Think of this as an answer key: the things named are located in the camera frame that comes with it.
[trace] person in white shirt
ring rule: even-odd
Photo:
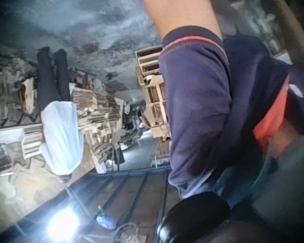
[[[82,161],[84,141],[78,130],[77,107],[71,102],[66,51],[55,54],[56,77],[49,52],[45,47],[37,54],[37,94],[45,138],[40,150],[52,172],[67,183]]]

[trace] sleeve cuff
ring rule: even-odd
[[[173,43],[179,42],[179,40],[187,39],[205,39],[217,44],[220,48],[224,50],[223,41],[215,35],[212,31],[200,27],[200,26],[183,26],[169,32],[162,40],[163,48],[168,48],[173,45]]]

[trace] white shirt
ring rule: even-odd
[[[54,101],[41,112],[46,142],[40,146],[46,163],[56,175],[69,175],[82,161],[83,134],[78,130],[73,102]]]

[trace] concrete floor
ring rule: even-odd
[[[154,153],[156,144],[157,140],[153,138],[150,131],[144,133],[138,143],[134,143],[123,151],[125,163],[120,165],[120,170],[150,168],[151,156]]]

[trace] black pants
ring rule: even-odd
[[[37,95],[40,111],[43,111],[53,101],[71,101],[66,51],[60,49],[54,56],[56,77],[53,72],[49,49],[41,49],[37,54],[37,68],[39,70]]]

